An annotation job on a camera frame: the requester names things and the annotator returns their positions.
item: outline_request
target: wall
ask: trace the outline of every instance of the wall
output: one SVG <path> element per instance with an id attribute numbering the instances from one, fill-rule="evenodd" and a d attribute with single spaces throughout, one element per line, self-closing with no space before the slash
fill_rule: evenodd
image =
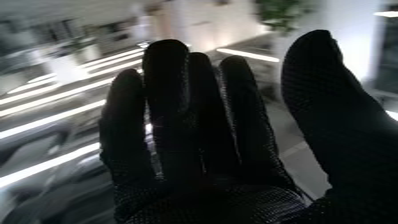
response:
<path id="1" fill-rule="evenodd" d="M 193 44 L 194 50 L 210 51 L 266 34 L 251 1 L 232 0 L 223 6 L 214 0 L 175 0 L 166 4 L 175 38 Z"/>
<path id="2" fill-rule="evenodd" d="M 102 25 L 127 19 L 134 4 L 157 0 L 4 0 L 0 16 L 27 18 L 29 23 L 77 18 L 83 24 Z"/>
<path id="3" fill-rule="evenodd" d="M 278 57 L 285 58 L 289 47 L 297 37 L 315 29 L 328 29 L 338 40 L 345 54 L 345 64 L 360 81 L 369 85 L 376 79 L 383 18 L 374 15 L 388 1 L 398 0 L 319 0 L 315 13 L 301 20 L 301 28 L 290 37 L 278 40 Z"/>
<path id="4" fill-rule="evenodd" d="M 383 11 L 385 0 L 329 0 L 326 2 L 328 29 L 345 54 L 345 64 L 365 84 L 376 78 L 379 62 L 383 17 L 374 13 Z"/>

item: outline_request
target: finger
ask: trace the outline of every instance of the finger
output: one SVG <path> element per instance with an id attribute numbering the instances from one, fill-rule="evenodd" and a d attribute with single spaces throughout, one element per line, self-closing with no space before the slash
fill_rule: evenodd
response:
<path id="1" fill-rule="evenodd" d="M 145 143 L 145 106 L 143 80 L 132 69 L 114 80 L 100 120 L 102 160 L 116 182 L 155 176 Z"/>
<path id="2" fill-rule="evenodd" d="M 148 103 L 162 172 L 171 181 L 194 181 L 203 173 L 187 66 L 186 44 L 177 40 L 152 44 L 145 55 Z"/>
<path id="3" fill-rule="evenodd" d="M 342 58 L 329 31 L 313 31 L 289 51 L 283 96 L 333 185 L 377 189 L 397 179 L 397 125 Z"/>
<path id="4" fill-rule="evenodd" d="M 214 67 L 203 53 L 191 54 L 189 71 L 207 174 L 226 179 L 226 175 L 237 174 L 239 153 Z"/>
<path id="5" fill-rule="evenodd" d="M 253 183 L 296 189 L 294 181 L 278 158 L 274 131 L 253 71 L 242 57 L 230 57 L 221 64 L 226 76 L 237 143 L 246 177 Z"/>

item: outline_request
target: hand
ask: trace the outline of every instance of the hand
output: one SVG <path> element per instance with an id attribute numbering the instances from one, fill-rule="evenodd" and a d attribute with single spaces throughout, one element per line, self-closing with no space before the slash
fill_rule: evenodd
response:
<path id="1" fill-rule="evenodd" d="M 283 69 L 285 101 L 333 184 L 308 209 L 246 60 L 228 58 L 214 70 L 207 55 L 170 40 L 146 50 L 145 73 L 145 84 L 134 70 L 118 76 L 100 121 L 118 222 L 397 223 L 398 128 L 329 32 L 301 37 Z M 145 143 L 146 102 L 161 175 Z"/>

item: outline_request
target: black glove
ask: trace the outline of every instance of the black glove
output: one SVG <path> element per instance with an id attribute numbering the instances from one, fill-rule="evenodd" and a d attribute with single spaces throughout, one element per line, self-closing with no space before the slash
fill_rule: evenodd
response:
<path id="1" fill-rule="evenodd" d="M 290 48 L 283 96 L 333 184 L 301 222 L 398 223 L 398 126 L 328 31 L 306 34 Z"/>
<path id="2" fill-rule="evenodd" d="M 328 31 L 294 44 L 283 93 L 333 189 L 305 209 L 278 159 L 246 60 L 214 72 L 178 41 L 118 76 L 100 121 L 120 223 L 397 223 L 397 124 L 342 63 Z M 146 101 L 162 173 L 145 143 Z"/>

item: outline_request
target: light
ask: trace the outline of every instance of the light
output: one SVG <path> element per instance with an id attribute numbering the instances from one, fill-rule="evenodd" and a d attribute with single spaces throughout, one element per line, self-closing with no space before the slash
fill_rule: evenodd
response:
<path id="1" fill-rule="evenodd" d="M 111 73 L 111 72 L 114 72 L 114 71 L 118 71 L 118 70 L 122 70 L 123 68 L 129 68 L 129 67 L 136 66 L 136 65 L 141 64 L 141 63 L 143 63 L 143 60 L 138 60 L 138 61 L 134 61 L 134 62 L 129 62 L 129 63 L 125 63 L 125 64 L 114 66 L 113 68 L 109 68 L 109 69 L 102 70 L 100 72 L 97 72 L 95 74 L 88 75 L 88 76 L 83 78 L 83 80 L 84 80 L 84 79 L 90 79 L 90 78 L 93 78 L 93 77 L 97 77 L 97 76 L 100 76 L 100 75 L 104 75 L 104 74 L 107 74 L 107 73 Z"/>
<path id="2" fill-rule="evenodd" d="M 29 83 L 35 83 L 35 82 L 38 82 L 38 81 L 42 81 L 42 80 L 45 80 L 45 79 L 49 79 L 49 78 L 52 78 L 56 76 L 56 74 L 52 73 L 52 74 L 49 74 L 49 75 L 43 75 L 43 76 L 40 76 L 38 78 L 35 78 L 31 81 L 29 81 Z"/>
<path id="3" fill-rule="evenodd" d="M 67 91 L 65 93 L 56 94 L 51 97 L 45 97 L 43 99 L 22 104 L 20 106 L 6 109 L 0 111 L 0 117 L 11 115 L 13 113 L 31 109 L 33 107 L 43 105 L 45 103 L 54 102 L 56 100 L 63 99 L 68 96 L 74 96 L 75 94 L 83 93 L 84 91 L 98 88 L 100 86 L 107 85 L 113 82 L 114 78 L 102 80 L 100 82 L 90 84 L 88 86 Z"/>
<path id="4" fill-rule="evenodd" d="M 134 55 L 130 55 L 130 56 L 127 56 L 127 57 L 116 59 L 114 61 L 109 61 L 109 62 L 106 62 L 106 63 L 102 63 L 102 64 L 91 66 L 91 67 L 86 68 L 84 70 L 86 70 L 86 72 L 91 72 L 95 69 L 98 69 L 98 68 L 102 68 L 102 67 L 106 67 L 106 66 L 116 64 L 116 63 L 122 62 L 122 61 L 127 61 L 127 60 L 132 59 L 132 58 L 138 58 L 138 57 L 143 56 L 143 55 L 145 55 L 145 52 L 141 52 L 139 54 L 134 54 Z"/>
<path id="5" fill-rule="evenodd" d="M 13 90 L 8 92 L 8 94 L 19 93 L 19 92 L 22 92 L 24 90 L 33 89 L 35 87 L 38 87 L 38 86 L 42 86 L 42 85 L 45 85 L 45 84 L 49 84 L 49 83 L 52 83 L 52 82 L 56 82 L 56 81 L 58 81 L 58 78 L 52 77 L 52 78 L 45 79 L 43 81 L 38 81 L 38 82 L 35 82 L 35 83 L 29 83 L 27 85 L 24 85 L 24 86 L 20 86 L 17 89 L 13 89 Z"/>
<path id="6" fill-rule="evenodd" d="M 90 79 L 90 78 L 93 78 L 93 77 L 97 77 L 97 76 L 100 76 L 100 75 L 104 75 L 104 74 L 107 74 L 107 73 L 111 73 L 111 72 L 114 72 L 114 71 L 122 70 L 123 68 L 132 67 L 134 65 L 141 64 L 141 62 L 143 62 L 143 60 L 138 60 L 138 61 L 134 61 L 134 62 L 130 62 L 130 63 L 125 63 L 123 65 L 120 65 L 120 66 L 116 66 L 116 67 L 113 67 L 113 68 L 109 68 L 109 69 L 106 69 L 104 71 L 97 72 L 91 76 L 84 77 L 84 79 Z M 33 108 L 33 107 L 43 105 L 45 103 L 51 103 L 52 101 L 56 101 L 56 100 L 63 99 L 65 97 L 68 97 L 68 96 L 72 96 L 72 95 L 83 93 L 84 91 L 88 91 L 88 90 L 98 88 L 100 86 L 107 85 L 107 84 L 113 82 L 113 80 L 114 80 L 114 78 L 111 78 L 111 79 L 107 79 L 107 80 L 102 80 L 100 82 L 97 82 L 97 83 L 93 83 L 93 84 L 83 86 L 81 88 L 77 88 L 77 89 L 67 91 L 65 93 L 59 93 L 59 94 L 56 94 L 54 96 L 51 96 L 51 97 L 47 97 L 47 98 L 43 98 L 43 99 L 40 99 L 40 100 L 29 102 L 27 104 L 22 104 L 22 105 L 19 105 L 17 107 L 13 107 L 13 108 L 3 110 L 3 111 L 0 111 L 0 117 L 11 115 L 13 113 L 17 113 L 17 112 L 27 110 L 27 109 Z M 24 97 L 19 97 L 19 100 L 24 99 L 24 98 L 27 98 L 27 97 L 31 97 L 33 95 L 36 95 L 38 92 L 42 92 L 42 89 L 36 90 L 35 93 L 29 92 L 29 93 L 26 94 Z"/>
<path id="7" fill-rule="evenodd" d="M 374 13 L 376 16 L 385 16 L 388 18 L 398 17 L 398 11 L 377 12 Z"/>
<path id="8" fill-rule="evenodd" d="M 26 98 L 29 98 L 31 96 L 35 96 L 35 95 L 38 95 L 38 94 L 42 94 L 42 93 L 45 93 L 45 92 L 56 90 L 61 86 L 63 86 L 61 84 L 52 85 L 52 86 L 47 86 L 45 88 L 36 89 L 36 90 L 33 90 L 31 92 L 22 93 L 20 95 L 17 95 L 17 96 L 13 96 L 13 97 L 3 99 L 3 100 L 0 100 L 0 105 L 4 105 L 4 104 L 8 104 L 8 103 L 15 102 L 17 100 L 26 99 Z"/>
<path id="9" fill-rule="evenodd" d="M 146 134 L 150 134 L 150 133 L 154 133 L 154 125 L 152 124 L 146 125 Z"/>
<path id="10" fill-rule="evenodd" d="M 386 111 L 386 112 L 388 112 L 390 117 L 398 121 L 398 113 L 392 112 L 392 111 Z"/>
<path id="11" fill-rule="evenodd" d="M 47 162 L 40 163 L 27 169 L 20 170 L 17 173 L 10 174 L 0 178 L 0 188 L 10 186 L 13 183 L 17 183 L 20 180 L 24 180 L 27 177 L 52 169 L 56 166 L 75 160 L 79 157 L 88 155 L 91 152 L 100 150 L 100 143 L 88 145 L 84 148 L 81 148 L 77 151 L 58 157 L 56 159 L 49 160 Z"/>
<path id="12" fill-rule="evenodd" d="M 219 48 L 218 51 L 226 53 L 226 54 L 234 54 L 234 55 L 239 55 L 242 57 L 248 57 L 248 58 L 253 58 L 253 59 L 258 59 L 258 60 L 264 60 L 264 61 L 271 61 L 271 62 L 280 62 L 282 61 L 278 58 L 274 58 L 271 56 L 253 54 L 250 52 L 237 51 L 237 50 L 232 50 L 232 49 L 226 49 L 226 48 Z"/>
<path id="13" fill-rule="evenodd" d="M 97 61 L 86 63 L 86 64 L 84 64 L 84 67 L 90 67 L 90 66 L 100 64 L 102 62 L 111 61 L 113 59 L 122 58 L 123 56 L 127 56 L 127 55 L 130 55 L 130 54 L 136 54 L 136 53 L 139 53 L 139 52 L 143 52 L 143 51 L 145 51 L 145 49 L 136 49 L 136 50 L 132 50 L 132 51 L 129 51 L 129 52 L 123 52 L 122 54 L 118 54 L 118 55 L 114 55 L 114 56 L 111 56 L 111 57 L 107 57 L 107 58 L 104 58 L 104 59 L 100 59 L 100 60 L 97 60 Z"/>
<path id="14" fill-rule="evenodd" d="M 31 122 L 29 124 L 11 128 L 8 131 L 0 132 L 0 139 L 11 137 L 13 135 L 20 134 L 22 132 L 29 131 L 31 129 L 38 128 L 40 126 L 54 123 L 61 119 L 72 117 L 74 115 L 84 113 L 86 111 L 97 109 L 106 104 L 106 100 L 100 100 L 98 102 L 91 103 L 90 105 L 79 107 L 77 109 L 63 112 L 61 114 L 56 114 L 54 116 L 43 118 L 42 120 Z"/>

